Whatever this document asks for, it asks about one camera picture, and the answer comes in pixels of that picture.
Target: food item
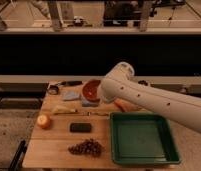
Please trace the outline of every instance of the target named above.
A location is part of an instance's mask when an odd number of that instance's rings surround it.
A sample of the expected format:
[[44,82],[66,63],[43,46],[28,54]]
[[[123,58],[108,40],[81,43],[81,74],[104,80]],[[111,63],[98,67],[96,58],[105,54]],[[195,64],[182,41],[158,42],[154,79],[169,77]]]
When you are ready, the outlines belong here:
[[122,111],[122,112],[131,112],[131,111],[139,111],[142,108],[138,105],[130,103],[129,101],[116,98],[114,100],[114,104]]
[[80,144],[69,147],[68,150],[71,154],[74,155],[91,155],[93,157],[100,157],[102,151],[102,145],[95,141],[94,139],[86,139]]
[[63,105],[56,105],[52,110],[52,113],[54,115],[57,115],[57,114],[70,114],[70,113],[77,113],[77,112],[78,112],[77,109],[68,108],[68,107],[63,106]]
[[51,119],[50,119],[49,115],[44,115],[44,114],[39,115],[37,118],[37,124],[42,129],[49,128],[51,125]]

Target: cable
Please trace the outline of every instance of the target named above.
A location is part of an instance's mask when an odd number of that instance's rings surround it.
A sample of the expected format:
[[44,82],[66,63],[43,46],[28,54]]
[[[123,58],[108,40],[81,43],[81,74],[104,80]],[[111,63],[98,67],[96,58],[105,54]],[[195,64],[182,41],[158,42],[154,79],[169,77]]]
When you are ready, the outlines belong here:
[[172,15],[171,15],[171,17],[169,17],[169,19],[168,19],[168,20],[169,20],[169,27],[170,27],[170,25],[171,25],[171,21],[173,20],[173,16],[174,16],[174,11],[175,11],[175,9],[176,9],[176,6],[173,6],[173,7],[172,7],[172,10],[173,10],[173,11],[172,11]]

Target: black wall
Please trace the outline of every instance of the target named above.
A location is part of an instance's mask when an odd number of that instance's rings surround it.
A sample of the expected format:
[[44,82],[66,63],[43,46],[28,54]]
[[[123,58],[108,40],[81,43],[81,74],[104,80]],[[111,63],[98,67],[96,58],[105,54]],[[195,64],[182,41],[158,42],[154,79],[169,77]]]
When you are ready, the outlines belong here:
[[136,75],[201,75],[201,35],[0,35],[0,74],[105,75],[119,61]]

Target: apple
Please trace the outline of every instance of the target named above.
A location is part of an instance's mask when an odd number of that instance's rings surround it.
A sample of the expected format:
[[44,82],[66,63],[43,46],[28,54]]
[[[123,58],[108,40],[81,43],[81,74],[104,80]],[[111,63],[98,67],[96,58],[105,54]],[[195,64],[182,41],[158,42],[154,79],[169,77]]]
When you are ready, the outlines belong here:
[[49,115],[45,115],[45,114],[39,115],[37,118],[37,124],[42,129],[49,128],[50,124],[51,124],[51,119],[50,119]]

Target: small object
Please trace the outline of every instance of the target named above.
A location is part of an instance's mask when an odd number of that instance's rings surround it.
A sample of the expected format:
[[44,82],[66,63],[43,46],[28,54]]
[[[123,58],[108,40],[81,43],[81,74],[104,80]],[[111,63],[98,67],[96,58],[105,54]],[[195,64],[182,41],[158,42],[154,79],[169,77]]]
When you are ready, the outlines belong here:
[[57,115],[57,114],[72,114],[72,113],[77,113],[78,110],[77,109],[73,109],[73,108],[68,108],[66,106],[62,106],[62,105],[56,105],[53,110],[52,110],[52,113],[54,115]]
[[59,94],[59,88],[56,85],[50,85],[47,89],[47,92],[51,95],[58,95]]
[[75,16],[73,20],[74,26],[83,26],[84,18],[82,16]]
[[99,157],[102,152],[102,145],[94,139],[86,139],[82,143],[68,148],[69,152],[74,155],[91,155],[92,157]]
[[145,81],[145,80],[140,80],[140,81],[138,81],[138,84],[145,85],[145,86],[148,86],[148,85],[149,85],[149,84],[147,83],[147,81]]
[[83,95],[81,96],[81,104],[83,107],[97,107],[99,105],[98,102],[88,101]]
[[51,119],[50,119],[49,115],[44,115],[44,114],[39,115],[37,118],[37,124],[42,129],[49,128],[51,125]]
[[91,132],[92,125],[90,123],[71,123],[70,132]]
[[82,93],[83,96],[91,102],[99,102],[100,99],[97,97],[97,89],[100,85],[100,80],[91,80],[86,83],[83,87]]
[[91,116],[91,115],[97,115],[97,116],[109,116],[110,113],[99,113],[99,112],[86,112],[85,113],[87,116]]
[[77,92],[71,91],[71,90],[67,90],[63,93],[62,99],[64,101],[79,100],[80,99],[80,93],[77,93]]
[[57,83],[55,85],[59,86],[59,85],[63,85],[63,86],[77,86],[77,85],[81,85],[83,84],[82,81],[62,81],[60,83]]
[[185,0],[174,0],[174,1],[177,3],[184,3],[185,2]]

